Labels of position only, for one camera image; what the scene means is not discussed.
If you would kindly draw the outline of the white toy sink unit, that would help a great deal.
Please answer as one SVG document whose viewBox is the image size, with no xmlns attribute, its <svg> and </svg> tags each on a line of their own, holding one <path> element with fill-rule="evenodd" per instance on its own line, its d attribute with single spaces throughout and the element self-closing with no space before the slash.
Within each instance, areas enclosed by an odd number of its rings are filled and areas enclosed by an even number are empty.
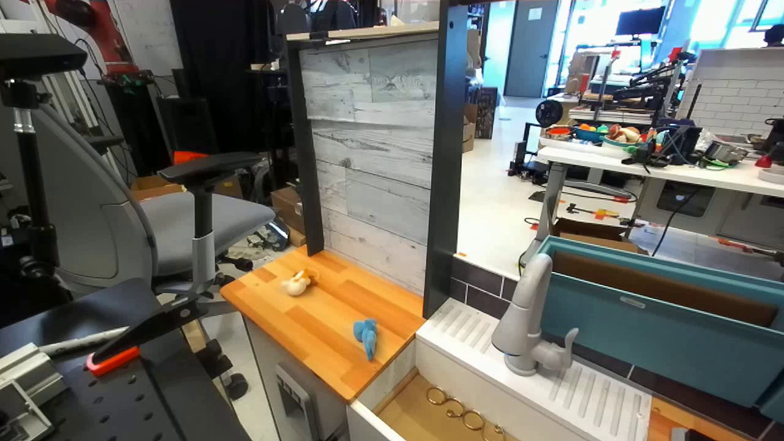
<svg viewBox="0 0 784 441">
<path fill-rule="evenodd" d="M 651 396 L 573 363 L 515 374 L 498 320 L 445 302 L 347 405 L 351 441 L 646 441 Z"/>
</svg>

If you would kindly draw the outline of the white marble backsplash panel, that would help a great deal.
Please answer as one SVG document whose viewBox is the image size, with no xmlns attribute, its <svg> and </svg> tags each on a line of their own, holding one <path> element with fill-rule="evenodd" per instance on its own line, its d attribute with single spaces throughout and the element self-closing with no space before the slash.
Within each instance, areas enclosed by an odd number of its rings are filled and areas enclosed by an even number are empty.
<svg viewBox="0 0 784 441">
<path fill-rule="evenodd" d="M 325 248 L 424 294 L 435 125 L 434 32 L 301 52 Z"/>
</svg>

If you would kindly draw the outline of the white cluttered desk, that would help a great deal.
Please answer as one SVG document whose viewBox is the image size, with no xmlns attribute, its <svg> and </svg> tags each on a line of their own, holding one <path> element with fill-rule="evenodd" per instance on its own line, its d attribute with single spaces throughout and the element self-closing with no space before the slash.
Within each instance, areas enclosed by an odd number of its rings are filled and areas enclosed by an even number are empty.
<svg viewBox="0 0 784 441">
<path fill-rule="evenodd" d="M 560 139 L 541 139 L 537 160 L 548 166 L 548 178 L 543 188 L 541 214 L 537 220 L 537 236 L 535 243 L 525 250 L 525 259 L 530 259 L 531 252 L 550 236 L 559 193 L 565 183 L 565 172 L 571 166 L 640 176 L 645 182 L 675 182 L 731 193 L 784 198 L 784 168 L 778 163 L 757 166 L 751 160 L 742 160 L 737 166 L 731 168 L 701 168 L 696 163 L 651 166 L 648 162 L 636 162 L 630 151 L 619 146 L 592 146 L 586 143 Z"/>
</svg>

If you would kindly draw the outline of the blue plush toy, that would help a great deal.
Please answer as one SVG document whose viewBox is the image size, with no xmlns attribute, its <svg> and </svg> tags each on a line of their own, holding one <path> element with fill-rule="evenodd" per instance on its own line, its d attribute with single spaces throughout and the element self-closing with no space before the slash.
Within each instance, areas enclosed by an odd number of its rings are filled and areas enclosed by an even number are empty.
<svg viewBox="0 0 784 441">
<path fill-rule="evenodd" d="M 362 345 L 367 359 L 378 354 L 378 320 L 362 318 L 353 323 L 353 339 Z"/>
</svg>

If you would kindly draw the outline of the black vertical post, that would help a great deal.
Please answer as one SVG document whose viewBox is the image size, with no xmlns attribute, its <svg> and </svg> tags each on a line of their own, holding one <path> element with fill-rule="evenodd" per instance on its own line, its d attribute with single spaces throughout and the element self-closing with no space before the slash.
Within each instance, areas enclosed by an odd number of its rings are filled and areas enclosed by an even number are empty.
<svg viewBox="0 0 784 441">
<path fill-rule="evenodd" d="M 466 18 L 467 11 L 459 0 L 441 0 L 424 317 L 434 317 L 450 294 L 450 263 L 459 245 Z"/>
</svg>

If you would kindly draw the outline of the grey office chair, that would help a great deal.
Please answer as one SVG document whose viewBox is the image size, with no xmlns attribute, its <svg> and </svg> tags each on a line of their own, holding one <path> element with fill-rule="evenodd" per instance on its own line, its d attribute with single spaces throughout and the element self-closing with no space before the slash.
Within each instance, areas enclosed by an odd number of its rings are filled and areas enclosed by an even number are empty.
<svg viewBox="0 0 784 441">
<path fill-rule="evenodd" d="M 176 190 L 138 201 L 98 151 L 49 107 L 35 111 L 46 210 L 56 228 L 56 279 L 92 292 L 124 279 L 209 290 L 218 255 L 275 219 L 270 206 L 222 195 L 218 183 L 259 162 L 212 155 L 162 168 Z"/>
</svg>

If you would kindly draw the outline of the cream bear plush toy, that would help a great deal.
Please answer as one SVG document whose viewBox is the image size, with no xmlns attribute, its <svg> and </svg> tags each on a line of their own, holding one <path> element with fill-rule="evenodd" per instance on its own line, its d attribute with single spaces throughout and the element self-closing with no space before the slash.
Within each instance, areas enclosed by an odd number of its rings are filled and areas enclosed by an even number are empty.
<svg viewBox="0 0 784 441">
<path fill-rule="evenodd" d="M 310 286 L 310 276 L 305 269 L 294 271 L 290 279 L 282 282 L 282 290 L 290 296 L 301 296 Z"/>
</svg>

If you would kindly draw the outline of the teal storage bin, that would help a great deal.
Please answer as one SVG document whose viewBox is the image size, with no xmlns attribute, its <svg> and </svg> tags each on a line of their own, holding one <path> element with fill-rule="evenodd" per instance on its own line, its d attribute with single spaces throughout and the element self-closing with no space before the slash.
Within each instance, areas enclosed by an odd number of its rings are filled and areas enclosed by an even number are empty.
<svg viewBox="0 0 784 441">
<path fill-rule="evenodd" d="M 760 415 L 784 418 L 784 283 L 547 237 L 541 329 Z"/>
</svg>

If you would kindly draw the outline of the grey toy faucet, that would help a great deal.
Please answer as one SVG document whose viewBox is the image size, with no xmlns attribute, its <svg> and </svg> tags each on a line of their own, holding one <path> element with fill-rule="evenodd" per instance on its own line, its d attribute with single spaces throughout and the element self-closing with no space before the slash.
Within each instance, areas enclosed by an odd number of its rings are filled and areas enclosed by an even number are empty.
<svg viewBox="0 0 784 441">
<path fill-rule="evenodd" d="M 541 317 L 553 271 L 548 255 L 537 255 L 525 266 L 508 312 L 493 331 L 493 345 L 505 354 L 505 364 L 515 374 L 531 377 L 537 373 L 563 377 L 573 364 L 573 342 L 577 331 L 571 329 L 563 342 L 541 339 Z"/>
</svg>

